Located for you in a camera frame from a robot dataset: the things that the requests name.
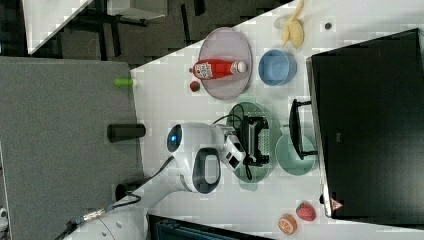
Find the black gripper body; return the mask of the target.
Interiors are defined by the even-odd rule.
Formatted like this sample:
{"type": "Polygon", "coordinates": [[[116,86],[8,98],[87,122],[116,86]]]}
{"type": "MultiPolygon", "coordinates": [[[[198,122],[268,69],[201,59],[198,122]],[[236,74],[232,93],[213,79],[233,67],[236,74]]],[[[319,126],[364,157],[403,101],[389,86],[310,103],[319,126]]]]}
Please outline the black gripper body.
{"type": "Polygon", "coordinates": [[[242,133],[247,152],[247,164],[262,167],[270,160],[269,125],[264,116],[245,115],[242,133]]]}

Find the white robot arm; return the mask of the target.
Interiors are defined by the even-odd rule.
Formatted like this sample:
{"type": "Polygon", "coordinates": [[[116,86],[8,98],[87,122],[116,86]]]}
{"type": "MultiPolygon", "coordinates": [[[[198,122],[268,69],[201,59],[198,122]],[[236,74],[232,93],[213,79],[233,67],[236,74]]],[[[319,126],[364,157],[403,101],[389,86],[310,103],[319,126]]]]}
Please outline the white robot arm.
{"type": "Polygon", "coordinates": [[[182,123],[168,133],[170,158],[160,170],[118,202],[68,223],[62,240],[145,240],[148,211],[178,192],[209,194],[220,183],[221,167],[244,172],[270,161],[263,117],[229,116],[227,124],[182,123]]]}

